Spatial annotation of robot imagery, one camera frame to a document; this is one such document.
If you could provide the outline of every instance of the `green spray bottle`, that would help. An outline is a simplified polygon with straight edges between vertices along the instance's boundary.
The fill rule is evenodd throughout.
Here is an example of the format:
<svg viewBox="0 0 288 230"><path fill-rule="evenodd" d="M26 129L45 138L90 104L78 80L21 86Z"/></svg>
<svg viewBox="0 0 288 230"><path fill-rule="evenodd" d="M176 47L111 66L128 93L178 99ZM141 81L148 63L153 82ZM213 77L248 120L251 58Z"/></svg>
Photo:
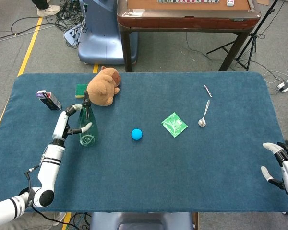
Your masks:
<svg viewBox="0 0 288 230"><path fill-rule="evenodd" d="M88 92L84 92L84 99L82 102L82 109L80 111L78 127L82 128L88 123L92 122L92 126L88 131L80 133L80 143L81 145L87 147L94 145L98 140L98 129L97 123L91 108L91 101L88 96Z"/></svg>

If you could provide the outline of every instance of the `metal spoon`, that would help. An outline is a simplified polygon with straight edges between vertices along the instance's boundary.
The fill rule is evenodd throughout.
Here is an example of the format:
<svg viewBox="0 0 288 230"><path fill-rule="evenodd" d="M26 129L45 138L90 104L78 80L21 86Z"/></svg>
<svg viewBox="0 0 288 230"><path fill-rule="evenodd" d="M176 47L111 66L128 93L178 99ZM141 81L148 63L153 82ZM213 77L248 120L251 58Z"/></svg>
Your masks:
<svg viewBox="0 0 288 230"><path fill-rule="evenodd" d="M198 125L199 125L200 127L205 127L205 126L206 126L205 116L206 116L206 113L207 113L209 104L210 104L210 100L207 101L206 109L205 109L205 112L204 112L204 115L203 115L202 119L200 119L200 120L198 121Z"/></svg>

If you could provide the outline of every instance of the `sneaker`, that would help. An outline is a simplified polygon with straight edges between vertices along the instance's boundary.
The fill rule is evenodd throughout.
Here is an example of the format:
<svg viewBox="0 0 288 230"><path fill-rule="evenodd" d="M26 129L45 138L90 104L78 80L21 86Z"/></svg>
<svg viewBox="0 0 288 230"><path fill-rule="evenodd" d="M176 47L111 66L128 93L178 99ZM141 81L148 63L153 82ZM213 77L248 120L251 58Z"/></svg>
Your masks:
<svg viewBox="0 0 288 230"><path fill-rule="evenodd" d="M40 10L37 8L37 15L39 17L47 17L47 16L52 16L57 14L60 11L61 7L60 6L55 6L55 5L49 5L47 9Z"/></svg>

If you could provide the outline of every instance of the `sponge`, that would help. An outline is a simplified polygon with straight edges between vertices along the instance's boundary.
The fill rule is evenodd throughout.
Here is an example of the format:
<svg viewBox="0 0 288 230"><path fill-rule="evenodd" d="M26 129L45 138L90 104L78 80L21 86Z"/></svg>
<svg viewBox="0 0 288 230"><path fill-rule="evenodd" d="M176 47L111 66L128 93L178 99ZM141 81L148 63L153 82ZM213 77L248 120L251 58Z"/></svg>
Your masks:
<svg viewBox="0 0 288 230"><path fill-rule="evenodd" d="M76 98L83 98L84 97L84 91L87 88L87 84L77 84L76 85L76 91L75 91L75 97Z"/></svg>

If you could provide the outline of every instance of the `plush toy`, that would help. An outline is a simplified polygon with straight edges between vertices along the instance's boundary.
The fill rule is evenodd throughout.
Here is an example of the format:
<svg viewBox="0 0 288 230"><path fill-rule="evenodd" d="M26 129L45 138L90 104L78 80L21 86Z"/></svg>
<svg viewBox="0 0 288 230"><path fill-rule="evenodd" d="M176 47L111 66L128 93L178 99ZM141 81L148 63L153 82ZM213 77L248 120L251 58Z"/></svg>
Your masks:
<svg viewBox="0 0 288 230"><path fill-rule="evenodd" d="M101 71L90 81L87 92L90 101L96 105L107 106L113 103L113 96L120 89L120 74L114 68L101 67Z"/></svg>

